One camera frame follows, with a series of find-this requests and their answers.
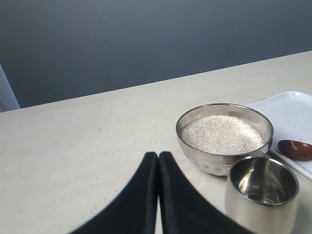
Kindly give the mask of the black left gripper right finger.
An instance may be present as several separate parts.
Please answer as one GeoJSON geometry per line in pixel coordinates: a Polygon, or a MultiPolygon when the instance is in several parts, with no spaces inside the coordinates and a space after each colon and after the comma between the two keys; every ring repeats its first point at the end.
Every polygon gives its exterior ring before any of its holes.
{"type": "Polygon", "coordinates": [[[173,155],[159,155],[160,210],[164,234],[250,234],[211,203],[183,174],[173,155]]]}

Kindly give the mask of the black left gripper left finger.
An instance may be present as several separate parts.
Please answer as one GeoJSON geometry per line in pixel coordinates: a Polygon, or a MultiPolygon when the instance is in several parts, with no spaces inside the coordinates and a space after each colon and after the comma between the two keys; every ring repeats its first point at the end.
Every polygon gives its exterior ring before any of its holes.
{"type": "Polygon", "coordinates": [[[73,234],[153,234],[159,190],[157,154],[147,152],[119,195],[73,234]]]}

